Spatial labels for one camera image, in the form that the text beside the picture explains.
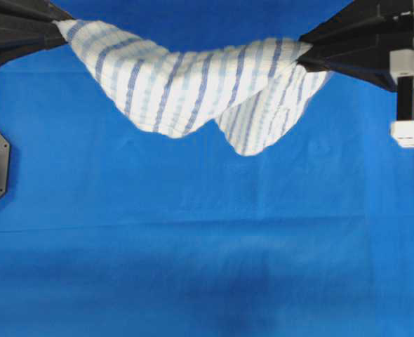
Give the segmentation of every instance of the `blue backdrop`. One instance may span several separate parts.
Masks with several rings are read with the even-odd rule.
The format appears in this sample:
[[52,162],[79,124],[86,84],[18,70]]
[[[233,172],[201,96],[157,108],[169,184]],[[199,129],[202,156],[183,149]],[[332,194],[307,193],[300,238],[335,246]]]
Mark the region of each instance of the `blue backdrop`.
[[[345,0],[56,0],[171,50],[308,32]],[[0,336],[414,336],[414,150],[339,74],[257,157],[143,133],[68,46],[0,69]]]

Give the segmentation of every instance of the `white towel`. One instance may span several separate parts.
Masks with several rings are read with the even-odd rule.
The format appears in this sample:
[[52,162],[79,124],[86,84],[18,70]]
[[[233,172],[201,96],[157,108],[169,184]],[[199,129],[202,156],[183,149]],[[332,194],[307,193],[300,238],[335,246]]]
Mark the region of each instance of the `white towel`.
[[170,53],[100,21],[56,25],[139,129],[180,138],[214,119],[244,156],[260,153],[287,133],[327,77],[297,65],[311,46],[290,39]]

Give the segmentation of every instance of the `cloth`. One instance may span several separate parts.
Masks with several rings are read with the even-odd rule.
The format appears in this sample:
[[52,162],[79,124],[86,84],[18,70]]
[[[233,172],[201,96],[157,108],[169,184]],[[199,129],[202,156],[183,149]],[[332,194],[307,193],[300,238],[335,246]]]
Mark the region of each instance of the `cloth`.
[[290,39],[171,53],[100,21],[56,25],[139,129],[180,138],[214,119],[243,156],[260,153],[291,130],[327,77],[296,63],[311,46]]

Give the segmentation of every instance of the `robotic arm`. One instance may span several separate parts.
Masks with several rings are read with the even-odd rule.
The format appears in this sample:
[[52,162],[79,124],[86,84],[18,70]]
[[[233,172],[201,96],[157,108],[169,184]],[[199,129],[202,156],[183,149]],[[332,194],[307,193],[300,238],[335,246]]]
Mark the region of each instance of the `robotic arm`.
[[397,93],[391,135],[414,147],[414,0],[356,0],[301,41],[314,44],[299,59],[310,72],[332,70]]
[[[0,66],[66,44],[54,20],[72,17],[49,0],[0,0]],[[0,133],[0,198],[7,188],[10,144]]]

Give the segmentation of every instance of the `black mount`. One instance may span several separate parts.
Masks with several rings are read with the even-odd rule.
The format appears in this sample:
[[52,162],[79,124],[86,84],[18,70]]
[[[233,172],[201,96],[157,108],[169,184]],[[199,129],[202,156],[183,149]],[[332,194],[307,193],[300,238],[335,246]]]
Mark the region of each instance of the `black mount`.
[[301,36],[313,48],[299,63],[310,72],[331,70],[398,93],[399,120],[414,119],[411,78],[392,78],[390,54],[414,50],[414,0],[356,0]]
[[[66,44],[52,22],[72,18],[49,0],[0,0],[0,66]],[[7,188],[10,147],[0,134],[0,198]]]

